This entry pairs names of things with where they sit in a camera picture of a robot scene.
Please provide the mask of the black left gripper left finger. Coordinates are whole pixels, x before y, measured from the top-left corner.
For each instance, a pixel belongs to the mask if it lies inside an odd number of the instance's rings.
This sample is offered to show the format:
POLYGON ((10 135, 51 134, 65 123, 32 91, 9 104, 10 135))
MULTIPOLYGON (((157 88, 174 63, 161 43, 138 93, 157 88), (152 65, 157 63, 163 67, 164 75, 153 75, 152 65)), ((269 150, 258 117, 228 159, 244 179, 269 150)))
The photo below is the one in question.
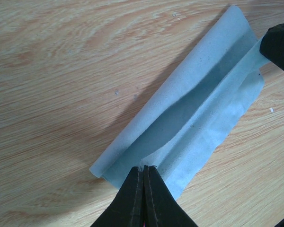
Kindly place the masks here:
POLYGON ((138 167, 133 167, 111 204, 92 226, 143 227, 143 194, 143 172, 138 167))

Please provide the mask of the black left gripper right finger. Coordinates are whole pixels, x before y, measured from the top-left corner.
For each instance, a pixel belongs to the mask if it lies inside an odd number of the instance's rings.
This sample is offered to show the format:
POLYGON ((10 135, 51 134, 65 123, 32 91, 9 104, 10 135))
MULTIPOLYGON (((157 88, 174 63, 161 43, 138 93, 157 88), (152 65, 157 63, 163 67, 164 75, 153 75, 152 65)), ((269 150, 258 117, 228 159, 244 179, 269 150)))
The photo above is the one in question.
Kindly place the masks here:
POLYGON ((144 166, 144 224, 146 227, 196 227, 177 204, 155 166, 144 166))

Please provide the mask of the light blue cleaning cloth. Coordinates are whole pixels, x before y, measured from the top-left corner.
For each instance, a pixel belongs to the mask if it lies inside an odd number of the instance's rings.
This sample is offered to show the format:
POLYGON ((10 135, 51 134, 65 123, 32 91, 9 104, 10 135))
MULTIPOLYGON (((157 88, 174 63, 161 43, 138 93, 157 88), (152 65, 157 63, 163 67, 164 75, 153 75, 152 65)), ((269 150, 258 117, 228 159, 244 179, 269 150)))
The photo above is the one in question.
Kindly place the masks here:
POLYGON ((259 96, 258 39, 230 6, 90 167, 120 188, 132 167, 155 166, 177 199, 259 96))

